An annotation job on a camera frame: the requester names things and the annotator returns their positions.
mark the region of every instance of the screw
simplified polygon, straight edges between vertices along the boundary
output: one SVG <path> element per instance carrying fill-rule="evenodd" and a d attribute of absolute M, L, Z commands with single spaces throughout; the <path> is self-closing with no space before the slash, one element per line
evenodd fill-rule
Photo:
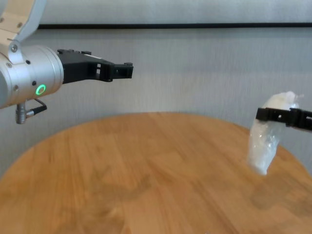
<path fill-rule="evenodd" d="M 18 46 L 17 45 L 12 45 L 12 47 L 11 47 L 11 51 L 13 52 L 13 53 L 15 53 L 16 51 L 18 50 Z"/>

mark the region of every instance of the wooden tabletop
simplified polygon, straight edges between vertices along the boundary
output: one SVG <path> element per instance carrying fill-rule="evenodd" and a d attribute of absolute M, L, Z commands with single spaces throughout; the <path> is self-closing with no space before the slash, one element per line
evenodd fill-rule
<path fill-rule="evenodd" d="M 110 117 L 28 150 L 0 182 L 1 234 L 311 234 L 312 179 L 279 148 L 246 164 L 249 132 L 185 114 Z"/>

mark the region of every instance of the plastic bag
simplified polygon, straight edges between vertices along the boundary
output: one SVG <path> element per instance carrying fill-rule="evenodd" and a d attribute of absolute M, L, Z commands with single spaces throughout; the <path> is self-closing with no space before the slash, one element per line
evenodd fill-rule
<path fill-rule="evenodd" d="M 298 96 L 293 92 L 273 95 L 262 108 L 289 110 L 298 108 Z M 254 120 L 249 138 L 249 166 L 261 175 L 267 174 L 276 149 L 285 130 L 285 124 L 273 121 Z"/>

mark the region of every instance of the white wall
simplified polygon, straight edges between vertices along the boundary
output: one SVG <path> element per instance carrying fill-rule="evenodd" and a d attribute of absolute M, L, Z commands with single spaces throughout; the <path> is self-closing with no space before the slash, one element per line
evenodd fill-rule
<path fill-rule="evenodd" d="M 0 11 L 6 2 L 0 0 Z M 235 22 L 312 22 L 312 1 L 47 0 L 41 21 L 112 24 Z"/>
<path fill-rule="evenodd" d="M 108 115 L 178 111 L 249 127 L 258 106 L 288 90 L 312 110 L 311 29 L 38 31 L 25 44 L 90 50 L 135 70 L 133 79 L 64 85 L 22 126 L 15 107 L 0 110 L 0 173 L 46 137 Z M 311 134 L 288 130 L 282 144 L 312 172 Z"/>

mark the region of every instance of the green led ring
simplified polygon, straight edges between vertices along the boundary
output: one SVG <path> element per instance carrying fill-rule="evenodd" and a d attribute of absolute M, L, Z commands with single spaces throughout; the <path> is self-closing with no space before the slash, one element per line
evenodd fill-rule
<path fill-rule="evenodd" d="M 38 88 L 36 89 L 36 95 L 41 95 L 45 92 L 45 90 L 47 89 L 47 87 L 42 84 L 42 85 L 39 85 Z"/>

